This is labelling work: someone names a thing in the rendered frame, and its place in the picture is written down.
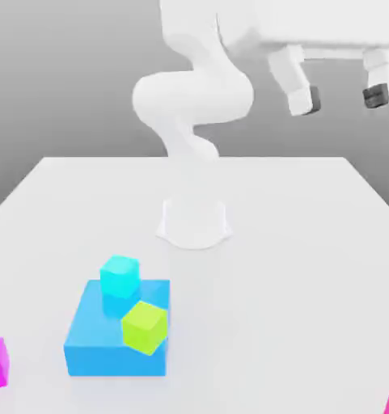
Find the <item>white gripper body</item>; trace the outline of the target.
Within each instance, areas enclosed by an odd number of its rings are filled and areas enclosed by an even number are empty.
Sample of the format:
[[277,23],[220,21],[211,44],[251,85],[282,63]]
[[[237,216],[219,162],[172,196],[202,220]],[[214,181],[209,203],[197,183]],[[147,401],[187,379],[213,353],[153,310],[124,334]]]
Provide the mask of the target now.
[[234,56],[305,49],[389,48],[389,0],[218,0],[222,43]]

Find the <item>small cyan cube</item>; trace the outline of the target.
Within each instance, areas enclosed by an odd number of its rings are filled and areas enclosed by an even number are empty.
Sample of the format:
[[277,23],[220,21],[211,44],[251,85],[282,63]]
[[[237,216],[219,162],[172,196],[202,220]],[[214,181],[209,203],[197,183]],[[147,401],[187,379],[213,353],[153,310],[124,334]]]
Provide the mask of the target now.
[[111,256],[100,268],[99,275],[103,294],[129,298],[140,285],[139,261],[126,256]]

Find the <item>small lime green cube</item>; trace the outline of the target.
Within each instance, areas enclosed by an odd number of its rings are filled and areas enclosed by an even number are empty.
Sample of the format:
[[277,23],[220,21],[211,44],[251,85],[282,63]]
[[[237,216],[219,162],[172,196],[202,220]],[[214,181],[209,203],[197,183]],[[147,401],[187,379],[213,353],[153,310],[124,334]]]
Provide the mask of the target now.
[[123,343],[152,356],[167,338],[167,310],[139,301],[121,320]]

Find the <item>large blue box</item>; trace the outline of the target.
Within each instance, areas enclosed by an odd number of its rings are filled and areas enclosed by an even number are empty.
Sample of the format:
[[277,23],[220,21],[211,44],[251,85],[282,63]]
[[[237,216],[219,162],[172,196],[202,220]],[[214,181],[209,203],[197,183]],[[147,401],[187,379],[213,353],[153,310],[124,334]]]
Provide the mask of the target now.
[[123,343],[121,312],[115,298],[104,298],[100,281],[85,285],[64,353],[73,377],[162,377],[167,372],[168,340],[147,356]]

